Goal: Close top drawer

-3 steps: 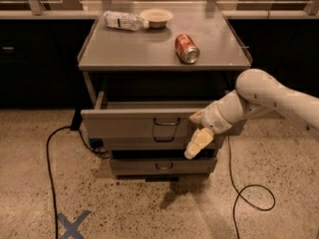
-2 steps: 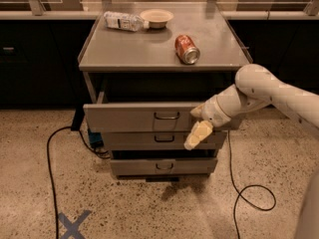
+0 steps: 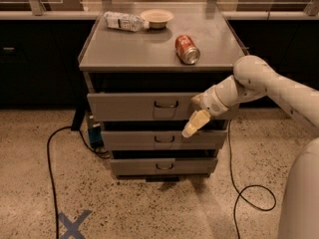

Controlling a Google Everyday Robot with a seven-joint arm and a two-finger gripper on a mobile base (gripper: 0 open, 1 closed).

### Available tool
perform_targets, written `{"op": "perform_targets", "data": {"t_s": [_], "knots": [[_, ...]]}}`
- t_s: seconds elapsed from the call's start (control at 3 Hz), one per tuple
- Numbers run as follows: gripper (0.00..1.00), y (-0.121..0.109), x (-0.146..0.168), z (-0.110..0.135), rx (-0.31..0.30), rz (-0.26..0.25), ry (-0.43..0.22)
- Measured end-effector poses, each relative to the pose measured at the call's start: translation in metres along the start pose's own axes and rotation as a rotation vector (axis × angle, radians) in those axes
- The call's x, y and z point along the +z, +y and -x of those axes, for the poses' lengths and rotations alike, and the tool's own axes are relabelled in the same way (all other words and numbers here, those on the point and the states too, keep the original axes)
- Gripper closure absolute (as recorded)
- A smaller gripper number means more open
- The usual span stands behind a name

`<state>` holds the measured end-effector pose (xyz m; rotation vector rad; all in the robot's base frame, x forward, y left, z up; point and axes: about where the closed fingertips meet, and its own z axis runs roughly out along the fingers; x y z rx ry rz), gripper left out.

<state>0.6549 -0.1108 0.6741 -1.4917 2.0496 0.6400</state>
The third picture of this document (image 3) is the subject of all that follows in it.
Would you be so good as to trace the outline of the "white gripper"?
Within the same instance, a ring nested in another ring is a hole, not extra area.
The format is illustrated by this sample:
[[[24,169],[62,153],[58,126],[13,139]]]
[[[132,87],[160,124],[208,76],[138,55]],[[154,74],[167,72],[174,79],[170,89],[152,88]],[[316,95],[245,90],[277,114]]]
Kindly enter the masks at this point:
[[[191,115],[181,134],[189,138],[209,123],[210,116],[217,118],[235,105],[252,102],[264,96],[264,92],[245,87],[234,76],[230,76],[191,98],[191,101],[200,105],[202,110],[195,111]]]

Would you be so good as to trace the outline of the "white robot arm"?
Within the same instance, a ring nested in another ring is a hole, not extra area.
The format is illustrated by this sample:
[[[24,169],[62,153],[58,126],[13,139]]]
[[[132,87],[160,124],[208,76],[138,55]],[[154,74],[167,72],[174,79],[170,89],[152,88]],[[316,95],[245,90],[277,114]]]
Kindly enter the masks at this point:
[[[278,239],[319,239],[319,92],[277,74],[257,56],[244,56],[233,75],[191,101],[199,106],[182,135],[190,137],[234,105],[269,97],[315,138],[295,158],[285,186]]]

